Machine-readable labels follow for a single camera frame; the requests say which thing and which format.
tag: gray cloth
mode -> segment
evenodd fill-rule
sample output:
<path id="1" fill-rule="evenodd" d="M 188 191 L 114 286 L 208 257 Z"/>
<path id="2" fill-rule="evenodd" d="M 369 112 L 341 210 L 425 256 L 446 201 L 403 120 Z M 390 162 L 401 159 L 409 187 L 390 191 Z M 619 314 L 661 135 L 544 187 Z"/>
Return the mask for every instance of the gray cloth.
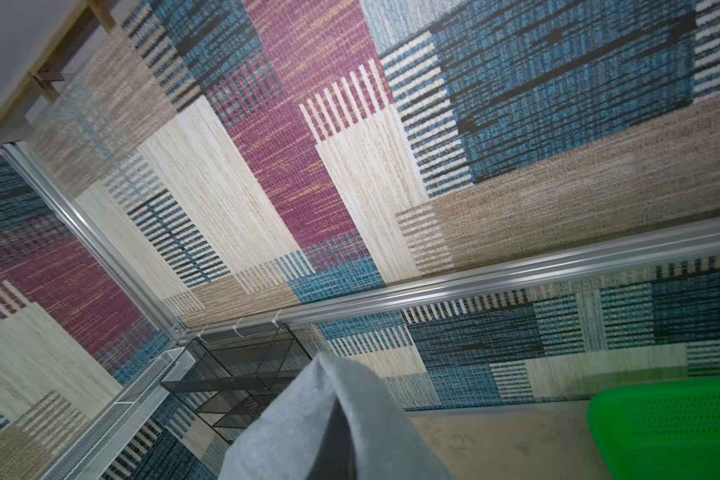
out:
<path id="1" fill-rule="evenodd" d="M 219 479 L 307 478 L 336 399 L 352 434 L 358 480 L 451 480 L 382 380 L 325 353 L 232 444 Z"/>

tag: wooden frame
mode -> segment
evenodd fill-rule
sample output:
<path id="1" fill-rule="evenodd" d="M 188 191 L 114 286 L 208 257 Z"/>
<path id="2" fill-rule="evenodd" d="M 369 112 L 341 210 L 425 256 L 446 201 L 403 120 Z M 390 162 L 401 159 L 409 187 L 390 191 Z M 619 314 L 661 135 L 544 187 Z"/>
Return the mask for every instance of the wooden frame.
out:
<path id="1" fill-rule="evenodd" d="M 106 32 L 115 27 L 110 14 L 109 0 L 79 0 L 75 8 L 58 27 L 45 48 L 16 88 L 0 106 L 0 131 L 22 105 L 37 98 L 38 92 L 49 102 L 59 93 L 51 82 L 64 80 L 61 69 L 101 25 Z"/>

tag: ceiling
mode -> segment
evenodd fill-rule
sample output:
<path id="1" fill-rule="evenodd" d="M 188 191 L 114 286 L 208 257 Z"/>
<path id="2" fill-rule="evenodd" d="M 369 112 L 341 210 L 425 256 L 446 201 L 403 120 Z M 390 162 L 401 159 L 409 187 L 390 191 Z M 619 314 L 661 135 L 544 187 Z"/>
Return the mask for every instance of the ceiling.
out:
<path id="1" fill-rule="evenodd" d="M 0 105 L 79 0 L 0 0 Z"/>

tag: green basket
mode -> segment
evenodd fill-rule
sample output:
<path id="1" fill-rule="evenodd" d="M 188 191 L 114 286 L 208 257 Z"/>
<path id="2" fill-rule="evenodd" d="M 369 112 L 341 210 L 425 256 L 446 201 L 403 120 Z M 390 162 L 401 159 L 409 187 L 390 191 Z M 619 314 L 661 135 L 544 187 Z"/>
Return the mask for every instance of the green basket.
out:
<path id="1" fill-rule="evenodd" d="M 720 480 L 720 379 L 608 390 L 587 418 L 614 480 Z"/>

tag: mesh tray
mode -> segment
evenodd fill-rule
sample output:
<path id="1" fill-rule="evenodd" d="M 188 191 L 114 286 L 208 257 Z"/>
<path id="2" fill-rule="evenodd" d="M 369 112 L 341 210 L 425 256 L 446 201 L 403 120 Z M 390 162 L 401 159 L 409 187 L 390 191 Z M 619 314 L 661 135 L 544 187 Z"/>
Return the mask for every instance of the mesh tray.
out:
<path id="1" fill-rule="evenodd" d="M 588 420 L 614 480 L 720 480 L 720 379 L 609 390 Z"/>

